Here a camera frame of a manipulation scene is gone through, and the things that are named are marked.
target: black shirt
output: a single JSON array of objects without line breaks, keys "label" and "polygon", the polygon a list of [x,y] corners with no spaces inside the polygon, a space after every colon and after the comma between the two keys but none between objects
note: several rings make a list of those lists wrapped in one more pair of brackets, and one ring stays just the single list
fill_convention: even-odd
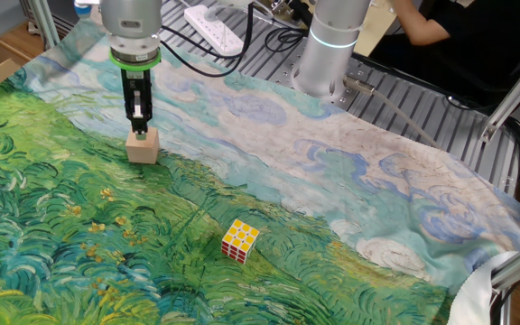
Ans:
[{"label": "black shirt", "polygon": [[440,44],[444,55],[493,84],[506,79],[517,67],[520,0],[475,0],[466,8],[441,2],[435,9],[429,18],[450,34],[450,39]]}]

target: person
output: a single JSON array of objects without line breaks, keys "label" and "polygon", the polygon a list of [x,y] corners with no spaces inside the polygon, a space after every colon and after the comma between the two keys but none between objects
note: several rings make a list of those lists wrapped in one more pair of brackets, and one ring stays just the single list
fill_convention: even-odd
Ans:
[{"label": "person", "polygon": [[370,57],[463,96],[465,70],[503,87],[520,63],[520,0],[435,1],[424,17],[412,0],[394,0],[404,34],[387,35]]}]

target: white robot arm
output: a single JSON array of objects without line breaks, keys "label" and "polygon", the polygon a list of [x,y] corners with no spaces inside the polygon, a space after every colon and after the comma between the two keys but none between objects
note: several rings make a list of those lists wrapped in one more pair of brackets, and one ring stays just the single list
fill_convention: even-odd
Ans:
[{"label": "white robot arm", "polygon": [[[220,0],[221,5],[246,6],[252,0]],[[80,17],[89,16],[92,5],[100,5],[102,24],[109,31],[109,58],[122,70],[125,115],[132,130],[143,135],[152,119],[150,69],[161,60],[162,0],[75,0]]]},{"label": "white robot arm", "polygon": [[320,0],[308,42],[292,71],[296,89],[328,101],[344,91],[343,77],[365,21],[370,0]]}]

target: painted tablecloth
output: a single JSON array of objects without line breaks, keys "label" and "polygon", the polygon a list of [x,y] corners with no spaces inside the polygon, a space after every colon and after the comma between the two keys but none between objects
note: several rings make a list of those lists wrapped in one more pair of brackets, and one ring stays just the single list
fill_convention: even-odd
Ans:
[{"label": "painted tablecloth", "polygon": [[[455,157],[164,50],[163,150],[130,164],[108,48],[81,22],[0,85],[0,324],[439,324],[520,250],[520,205]],[[220,252],[235,218],[246,265]]]}]

